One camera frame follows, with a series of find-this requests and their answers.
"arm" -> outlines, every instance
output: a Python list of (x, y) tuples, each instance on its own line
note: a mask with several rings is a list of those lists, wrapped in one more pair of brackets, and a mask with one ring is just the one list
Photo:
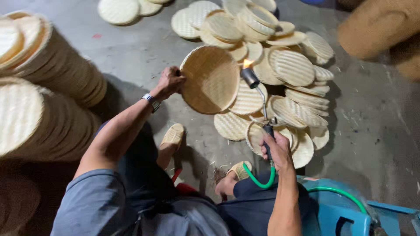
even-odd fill
[[(178, 72), (176, 66), (165, 68), (158, 85), (149, 94), (162, 102), (180, 91), (185, 77), (177, 76)], [(112, 118), (97, 134), (81, 158), (74, 178), (91, 170), (116, 169), (118, 161), (130, 147), (152, 111), (152, 105), (141, 99)]]
[(268, 222), (269, 236), (301, 235), (301, 221), (298, 205), (296, 172), (291, 158), (289, 140), (274, 131), (274, 138), (265, 134), (260, 142), (263, 158), (267, 159), (264, 141), (271, 150), (276, 170), (278, 171), (278, 188), (273, 212)]

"man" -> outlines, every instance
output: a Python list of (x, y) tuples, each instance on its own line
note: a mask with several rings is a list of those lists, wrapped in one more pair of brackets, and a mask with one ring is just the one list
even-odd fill
[[(198, 193), (182, 196), (175, 189), (164, 169), (179, 148), (182, 125), (170, 128), (158, 154), (151, 134), (138, 134), (160, 102), (180, 92), (186, 79), (177, 67), (166, 68), (149, 94), (100, 128), (67, 186), (51, 235), (300, 235), (296, 174), (289, 141), (279, 133), (276, 139), (264, 137), (279, 173), (278, 188), (264, 191), (274, 193), (271, 205), (258, 201), (264, 193), (255, 191), (249, 179), (236, 181), (234, 171), (216, 191), (235, 193), (236, 201), (216, 206)], [(261, 149), (267, 159), (265, 148)], [(247, 197), (256, 199), (256, 204), (250, 206), (244, 201)], [(262, 222), (238, 210), (267, 206), (260, 215)], [(249, 220), (254, 224), (244, 226)]]

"concrete floor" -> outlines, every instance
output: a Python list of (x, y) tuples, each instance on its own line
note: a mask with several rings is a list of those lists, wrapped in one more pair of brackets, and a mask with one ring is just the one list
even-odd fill
[[(131, 26), (113, 26), (97, 14), (97, 0), (0, 0), (0, 14), (25, 9), (45, 14), (82, 54), (89, 56), (119, 92), (112, 101), (119, 109), (152, 89), (167, 66), (180, 65), (201, 42), (178, 37), (171, 29), (172, 15), (193, 0), (175, 0), (152, 17)], [(336, 40), (336, 27), (348, 13), (334, 4), (322, 7), (298, 0), (277, 0), (280, 20), (298, 30), (312, 30), (330, 42), (336, 52), (330, 70), (328, 118), (330, 142), (306, 166), (309, 176), (332, 178), (358, 188), (367, 199), (405, 207), (420, 206), (420, 85), (406, 82), (393, 67), (351, 58)], [(214, 167), (256, 157), (243, 142), (228, 142), (213, 126), (212, 115), (193, 111), (176, 94), (150, 119), (155, 142), (167, 128), (182, 123), (186, 146), (177, 158), (184, 171), (180, 178), (214, 195)]]

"blowtorch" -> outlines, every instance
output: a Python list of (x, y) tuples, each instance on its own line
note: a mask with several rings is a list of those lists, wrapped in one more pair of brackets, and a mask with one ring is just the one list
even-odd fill
[[(273, 117), (272, 119), (269, 120), (267, 117), (265, 96), (264, 96), (264, 93), (261, 91), (261, 89), (258, 87), (258, 85), (260, 84), (258, 77), (255, 75), (254, 71), (249, 67), (251, 64), (252, 64), (252, 61), (249, 61), (247, 59), (244, 60), (244, 65), (241, 70), (241, 77), (247, 83), (250, 89), (256, 89), (260, 93), (262, 97), (262, 102), (263, 102), (262, 111), (264, 114), (264, 123), (265, 123), (262, 128), (274, 138), (274, 131), (273, 131), (272, 125), (277, 124), (277, 119)], [(265, 142), (264, 142), (264, 147), (267, 149), (267, 156), (268, 156), (268, 160), (270, 161), (270, 169), (271, 169), (270, 180), (268, 181), (268, 183), (266, 184), (260, 183), (254, 177), (254, 175), (251, 173), (251, 171), (248, 169), (245, 163), (243, 164), (243, 167), (245, 171), (248, 173), (249, 177), (252, 179), (252, 181), (256, 185), (258, 185), (260, 188), (268, 189), (274, 182), (274, 177), (276, 175), (276, 168), (274, 167), (274, 161), (271, 157), (270, 147)]]

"torch handle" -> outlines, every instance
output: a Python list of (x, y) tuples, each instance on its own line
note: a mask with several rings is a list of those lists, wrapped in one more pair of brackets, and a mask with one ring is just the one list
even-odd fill
[[(274, 131), (273, 131), (273, 127), (271, 125), (264, 125), (262, 127), (269, 135), (271, 135), (274, 138)], [(270, 147), (268, 146), (268, 144), (266, 144), (264, 142), (264, 146), (267, 149), (267, 156), (268, 156), (268, 160), (273, 160), (271, 158), (271, 151), (270, 151)]]

